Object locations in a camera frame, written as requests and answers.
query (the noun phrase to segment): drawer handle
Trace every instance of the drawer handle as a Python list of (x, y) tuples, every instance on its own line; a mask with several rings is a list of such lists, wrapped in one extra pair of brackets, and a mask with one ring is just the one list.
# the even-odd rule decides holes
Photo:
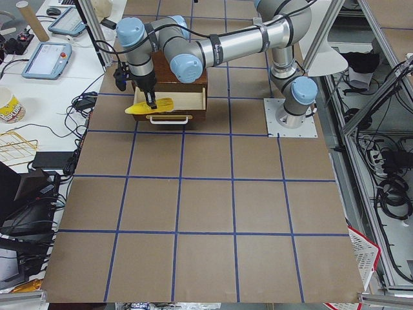
[(149, 117), (150, 123), (154, 125), (185, 125), (188, 123), (189, 117), (187, 116), (184, 121), (154, 121), (153, 117)]

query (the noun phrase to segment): yellow cup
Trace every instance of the yellow cup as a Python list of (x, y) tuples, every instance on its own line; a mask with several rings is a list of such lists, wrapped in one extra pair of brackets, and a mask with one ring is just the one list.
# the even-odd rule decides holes
[(26, 109), (7, 87), (0, 86), (0, 121), (15, 123), (23, 118)]

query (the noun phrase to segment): wooden cylinder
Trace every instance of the wooden cylinder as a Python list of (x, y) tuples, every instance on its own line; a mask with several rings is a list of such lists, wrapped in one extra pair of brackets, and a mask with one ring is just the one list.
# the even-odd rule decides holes
[(34, 14), (32, 8), (28, 5), (27, 1), (19, 1), (16, 3), (16, 7), (19, 9), (21, 15), (24, 17), (34, 34), (37, 36), (40, 42), (49, 41), (47, 32), (42, 27), (41, 23)]

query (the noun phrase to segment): yellow wire rack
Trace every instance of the yellow wire rack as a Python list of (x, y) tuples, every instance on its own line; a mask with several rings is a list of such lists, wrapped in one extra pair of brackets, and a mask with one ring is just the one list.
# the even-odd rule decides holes
[(8, 166), (28, 163), (37, 151), (37, 140), (26, 140), (14, 131), (0, 134), (0, 161)]

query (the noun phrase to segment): robotic arm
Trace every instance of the robotic arm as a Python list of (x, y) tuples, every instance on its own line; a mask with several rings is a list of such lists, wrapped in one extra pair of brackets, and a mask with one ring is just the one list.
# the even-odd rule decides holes
[(254, 3), (262, 23), (227, 34), (211, 34), (191, 43), (181, 16), (145, 25), (135, 17), (122, 19), (117, 24), (117, 36), (127, 52), (128, 72), (123, 76), (131, 79), (145, 93), (147, 104), (156, 109), (152, 52), (162, 50), (178, 80), (192, 83), (204, 68), (271, 48), (270, 78), (286, 97), (277, 119), (288, 128), (300, 126), (316, 97), (317, 87), (311, 79), (297, 73), (292, 46), (310, 27), (311, 4), (306, 0), (255, 0)]

